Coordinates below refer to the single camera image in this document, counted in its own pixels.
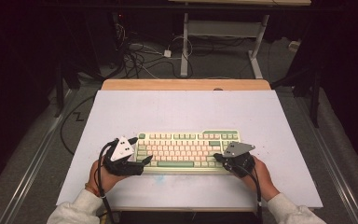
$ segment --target gray carpet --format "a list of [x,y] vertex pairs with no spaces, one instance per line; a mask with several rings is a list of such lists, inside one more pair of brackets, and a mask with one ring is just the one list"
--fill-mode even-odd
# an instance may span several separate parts
[[[197,56],[197,54],[205,54],[206,50],[195,50],[193,57],[190,58],[193,69],[191,78],[253,78],[245,53],[247,49],[252,47],[252,44],[252,41],[245,40],[236,47],[215,49],[213,54],[207,56]],[[258,61],[267,81],[275,81],[285,76],[295,56],[293,52],[287,50],[288,44],[289,41],[286,39],[274,42],[272,45],[263,42]],[[151,43],[150,46],[160,52],[165,49]],[[145,54],[145,58],[148,60],[153,60],[156,57]],[[169,60],[169,62],[173,63],[174,73],[178,75],[179,61]],[[174,78],[172,65],[169,63],[161,63],[147,68],[147,70],[148,72],[143,70],[139,77]],[[103,66],[104,73],[109,71],[111,69],[108,66]],[[63,115],[58,119],[59,126],[56,130],[53,130],[51,141],[46,144],[46,154],[39,157],[41,165],[36,169],[35,178],[30,178],[29,190],[24,192],[22,197],[12,201],[18,202],[19,209],[14,211],[8,223],[46,223],[48,216],[55,209],[55,203],[72,160],[72,155],[68,150],[76,151],[76,146],[92,107],[92,99],[89,98],[101,87],[101,84],[89,80],[87,76],[79,76],[82,80],[81,88],[78,91],[69,91],[66,97],[66,108]],[[124,76],[126,75],[121,73],[117,78]],[[331,111],[324,92],[321,93],[320,128],[318,130],[310,125],[310,120],[305,114],[307,108],[304,107],[308,105],[308,99],[295,98],[291,93],[291,88],[279,88],[277,93],[324,204],[323,209],[315,211],[316,215],[327,223],[358,223],[358,219],[356,219],[358,217],[357,210],[355,209],[355,215],[351,213],[353,203],[346,203],[346,200],[343,200],[342,192],[348,192],[348,189],[340,189],[339,186],[342,186],[342,184],[340,185],[342,181],[336,181],[337,172],[335,172],[334,167],[329,166],[329,160],[325,158],[325,148],[321,148],[327,147],[328,151],[332,152],[336,166],[345,180],[344,183],[350,189],[351,195],[357,202],[355,205],[358,207],[358,158],[351,148],[351,143],[343,132],[339,120],[334,116],[334,111]],[[16,188],[24,174],[27,174],[29,165],[33,163],[34,155],[37,155],[45,133],[57,121],[54,118],[56,105],[53,95],[51,106],[34,122],[0,176],[0,216],[4,213],[13,195],[19,195],[16,194]],[[68,119],[63,124],[61,132],[61,125],[67,116]],[[61,133],[67,148],[62,142]],[[318,134],[323,138],[323,146],[321,146]],[[263,214],[265,223],[275,223],[268,211]]]

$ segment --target wooden table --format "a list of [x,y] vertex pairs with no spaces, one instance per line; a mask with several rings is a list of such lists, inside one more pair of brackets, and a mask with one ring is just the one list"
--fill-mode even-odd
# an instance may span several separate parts
[[107,79],[102,91],[267,91],[264,79]]

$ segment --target hand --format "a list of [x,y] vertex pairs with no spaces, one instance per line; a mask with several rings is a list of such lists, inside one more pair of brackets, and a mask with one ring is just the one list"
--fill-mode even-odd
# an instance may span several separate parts
[[[95,182],[98,181],[98,172],[97,172],[98,165],[99,165],[98,161],[95,161],[92,164],[91,170],[89,171],[89,182],[86,185],[86,190],[95,194],[96,196],[100,196],[97,183]],[[126,176],[111,175],[107,172],[107,170],[104,167],[101,167],[101,181],[103,182],[102,187],[105,193],[108,192],[110,189],[112,189],[118,181],[125,179],[127,177],[128,177],[127,175]]]
[[[275,197],[280,192],[275,188],[272,183],[271,176],[269,175],[269,169],[266,164],[259,160],[256,156],[253,156],[255,160],[255,168],[252,171],[252,175],[256,178],[258,177],[258,183],[260,185],[261,197],[267,202]],[[248,186],[253,191],[256,191],[255,182],[250,176],[245,176],[241,178],[242,182]]]

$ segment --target green keycap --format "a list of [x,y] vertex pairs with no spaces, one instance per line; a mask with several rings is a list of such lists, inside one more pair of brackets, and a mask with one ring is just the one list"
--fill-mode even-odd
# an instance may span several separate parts
[[220,147],[220,141],[209,141],[210,147]]
[[208,156],[213,156],[215,153],[221,154],[222,152],[221,151],[209,151]]
[[206,161],[216,161],[216,159],[213,156],[206,157]]
[[193,167],[193,161],[159,161],[159,167]]
[[146,157],[147,157],[147,156],[137,156],[137,157],[136,157],[136,160],[137,160],[137,161],[142,161],[142,160],[146,159]]

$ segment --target mechanical keyboard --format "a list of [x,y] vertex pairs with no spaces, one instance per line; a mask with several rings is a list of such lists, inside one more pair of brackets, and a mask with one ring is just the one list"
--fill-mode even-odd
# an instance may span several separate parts
[[147,174],[229,174],[214,153],[223,153],[231,142],[240,142],[233,130],[208,130],[201,133],[139,133],[134,158],[142,161]]

